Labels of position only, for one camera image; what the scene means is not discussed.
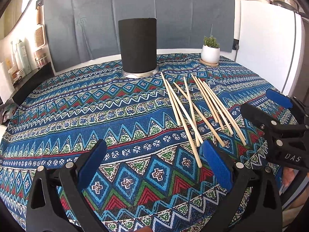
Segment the metal rivet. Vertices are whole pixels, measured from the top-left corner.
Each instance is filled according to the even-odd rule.
[[[237,168],[244,168],[244,165],[241,162],[236,163]]]
[[[74,165],[74,163],[73,162],[68,162],[66,165],[65,165],[65,167],[66,168],[71,168],[71,167],[73,167],[73,165]]]
[[[271,168],[270,167],[265,167],[265,171],[267,172],[267,173],[271,173]]]
[[[44,166],[39,166],[38,168],[37,168],[37,170],[39,171],[39,172],[41,172],[41,171],[43,171],[43,169],[44,169]]]
[[[276,140],[276,143],[277,143],[277,145],[280,146],[280,147],[282,147],[282,145],[283,145],[282,141],[279,140],[279,139]]]

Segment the patterned tablecloth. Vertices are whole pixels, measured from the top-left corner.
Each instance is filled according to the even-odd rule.
[[[261,131],[241,117],[239,106],[250,102],[282,123],[293,123],[294,117],[266,98],[265,91],[273,86],[252,71],[225,57],[218,67],[206,67],[199,57],[169,54],[157,60],[169,82],[183,87],[183,76],[189,77],[191,97],[218,130],[226,153],[247,167],[267,164]],[[197,167],[186,133],[176,125],[160,74],[128,79],[121,68],[121,61],[113,61],[56,76],[42,83],[16,111],[0,144],[0,196],[23,228],[36,168],[59,168],[76,161],[99,138],[109,149],[83,195],[110,231],[145,225],[155,232],[199,231],[226,195],[201,149],[203,167]],[[208,82],[236,119],[248,146],[213,121],[190,74]],[[181,101],[188,109],[183,96]],[[216,142],[198,115],[196,120],[203,139]],[[271,167],[280,183],[279,167]],[[77,224],[62,188],[58,192],[67,216]],[[248,196],[249,190],[234,221]]]

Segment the wooden coaster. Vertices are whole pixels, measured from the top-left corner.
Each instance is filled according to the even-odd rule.
[[[207,66],[211,66],[211,67],[217,67],[219,65],[219,63],[216,63],[216,64],[209,64],[209,63],[206,63],[205,61],[203,61],[201,58],[200,58],[200,63],[204,64],[204,65],[207,65]]]

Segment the white ceramic planter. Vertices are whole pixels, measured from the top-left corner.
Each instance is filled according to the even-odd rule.
[[[211,48],[207,45],[203,45],[202,53],[200,54],[202,60],[209,64],[216,64],[220,58],[220,48]]]

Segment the blue gripper pad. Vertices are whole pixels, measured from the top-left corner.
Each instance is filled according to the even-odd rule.
[[[84,188],[87,188],[93,179],[95,172],[98,170],[103,158],[107,152],[107,144],[105,140],[99,139],[99,141],[92,148],[94,149],[86,160],[82,168],[78,172],[77,189],[81,192]]]
[[[202,148],[204,158],[207,160],[211,170],[214,172],[218,183],[221,187],[226,188],[229,192],[233,187],[231,166],[224,162],[220,155],[222,152],[220,152],[220,150],[215,147],[212,141],[204,141]]]
[[[272,100],[273,102],[283,106],[286,109],[290,109],[293,107],[291,100],[277,91],[267,89],[266,97]]]

